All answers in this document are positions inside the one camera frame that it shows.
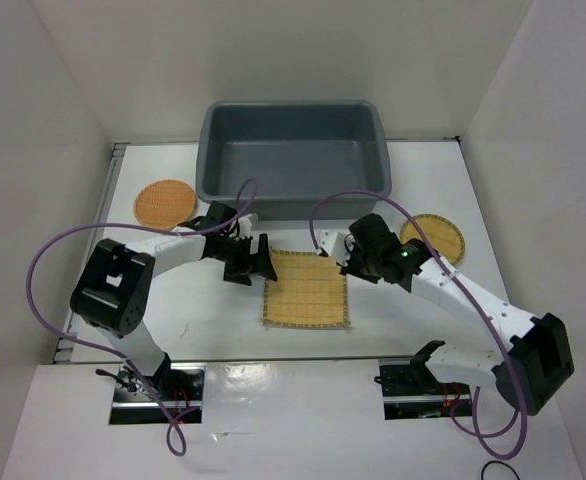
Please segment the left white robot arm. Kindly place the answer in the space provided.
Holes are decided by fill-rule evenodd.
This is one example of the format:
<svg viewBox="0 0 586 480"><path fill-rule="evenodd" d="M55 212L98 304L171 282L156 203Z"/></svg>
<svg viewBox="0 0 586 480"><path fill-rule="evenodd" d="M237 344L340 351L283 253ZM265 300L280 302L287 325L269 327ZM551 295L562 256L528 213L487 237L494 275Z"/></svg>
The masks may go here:
<svg viewBox="0 0 586 480"><path fill-rule="evenodd" d="M220 202L207 213L137 243L107 238L94 247L70 298L70 308L132 362L136 387L157 400L182 386L168 353L153 340L145 315L152 280L187 263L213 259L224 264L223 280L250 286L254 276L278 279L269 237L255 237L255 214L241 216Z"/></svg>

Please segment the square bamboo mat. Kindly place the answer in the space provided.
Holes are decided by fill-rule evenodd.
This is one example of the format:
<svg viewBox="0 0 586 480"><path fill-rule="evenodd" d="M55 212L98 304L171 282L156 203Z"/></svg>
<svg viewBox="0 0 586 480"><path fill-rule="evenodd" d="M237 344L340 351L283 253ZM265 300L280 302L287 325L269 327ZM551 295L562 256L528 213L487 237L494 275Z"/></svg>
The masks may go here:
<svg viewBox="0 0 586 480"><path fill-rule="evenodd" d="M331 259L273 250L271 260L277 279L265 283L263 324L294 329L350 326L347 280Z"/></svg>

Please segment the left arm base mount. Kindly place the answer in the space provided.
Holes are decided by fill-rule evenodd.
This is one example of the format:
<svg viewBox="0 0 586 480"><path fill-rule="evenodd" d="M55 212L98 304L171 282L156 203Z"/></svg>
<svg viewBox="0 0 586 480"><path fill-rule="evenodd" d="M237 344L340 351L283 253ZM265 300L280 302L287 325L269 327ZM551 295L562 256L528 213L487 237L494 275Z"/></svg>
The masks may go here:
<svg viewBox="0 0 586 480"><path fill-rule="evenodd" d="M170 416L179 424L201 423L205 372L202 363L175 363L169 384L156 391ZM128 367L121 366L116 373L98 368L95 374L114 381L110 425L168 423L150 390Z"/></svg>

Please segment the orange round woven plate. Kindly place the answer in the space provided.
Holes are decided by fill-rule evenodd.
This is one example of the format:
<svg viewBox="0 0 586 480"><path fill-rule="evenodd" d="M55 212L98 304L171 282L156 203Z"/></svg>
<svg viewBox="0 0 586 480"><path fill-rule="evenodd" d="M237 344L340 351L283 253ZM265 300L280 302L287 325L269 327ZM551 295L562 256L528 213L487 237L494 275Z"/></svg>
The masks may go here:
<svg viewBox="0 0 586 480"><path fill-rule="evenodd" d="M170 230L189 220L196 207L197 197L191 186L180 180L163 179L139 192L133 212L142 226Z"/></svg>

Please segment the yellow round woven plate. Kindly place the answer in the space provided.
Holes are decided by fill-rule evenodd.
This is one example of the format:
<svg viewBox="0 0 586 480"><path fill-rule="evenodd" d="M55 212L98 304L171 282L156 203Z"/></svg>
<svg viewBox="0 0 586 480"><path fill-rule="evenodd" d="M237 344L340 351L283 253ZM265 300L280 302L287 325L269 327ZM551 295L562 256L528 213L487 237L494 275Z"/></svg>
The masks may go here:
<svg viewBox="0 0 586 480"><path fill-rule="evenodd" d="M414 217L431 246L450 264L457 266L466 252L466 243L459 228L443 216L423 213Z"/></svg>

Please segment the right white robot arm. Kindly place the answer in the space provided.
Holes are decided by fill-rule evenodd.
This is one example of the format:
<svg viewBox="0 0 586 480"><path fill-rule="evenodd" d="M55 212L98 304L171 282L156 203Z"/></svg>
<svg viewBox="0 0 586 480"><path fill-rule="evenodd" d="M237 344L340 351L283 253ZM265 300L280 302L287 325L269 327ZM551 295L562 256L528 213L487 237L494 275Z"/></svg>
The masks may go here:
<svg viewBox="0 0 586 480"><path fill-rule="evenodd" d="M397 285L485 335L491 351L465 351L433 340L410 360L411 381L423 393L442 384L493 387L529 416L539 413L574 372L564 322L517 308L460 274L419 239L400 242L378 214L368 214L347 234L324 234L326 252L343 275Z"/></svg>

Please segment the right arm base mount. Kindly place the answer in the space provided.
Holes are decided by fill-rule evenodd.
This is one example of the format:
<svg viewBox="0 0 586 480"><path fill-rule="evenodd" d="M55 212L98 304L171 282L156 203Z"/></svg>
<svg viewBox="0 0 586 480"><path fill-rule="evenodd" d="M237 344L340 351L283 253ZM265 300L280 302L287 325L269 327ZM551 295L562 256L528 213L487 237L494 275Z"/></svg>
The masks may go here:
<svg viewBox="0 0 586 480"><path fill-rule="evenodd" d="M435 383L421 386L408 357L379 361L374 382L380 386L386 420L417 420L472 415L472 395L465 384Z"/></svg>

